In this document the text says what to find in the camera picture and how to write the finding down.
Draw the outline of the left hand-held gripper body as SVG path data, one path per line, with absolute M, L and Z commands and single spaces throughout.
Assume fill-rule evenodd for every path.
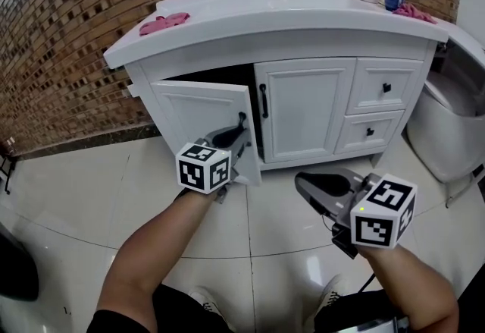
M 235 150 L 217 148 L 206 138 L 187 143 L 176 154 L 177 183 L 183 188 L 176 198 L 190 191 L 206 195 L 216 192 L 214 201 L 222 203 L 239 175 L 235 169 L 238 161 Z

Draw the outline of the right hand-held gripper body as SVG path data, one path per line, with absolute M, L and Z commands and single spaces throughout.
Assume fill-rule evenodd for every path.
M 392 174 L 357 181 L 332 226 L 332 241 L 350 258 L 357 247 L 392 249 L 411 224 L 417 185 Z

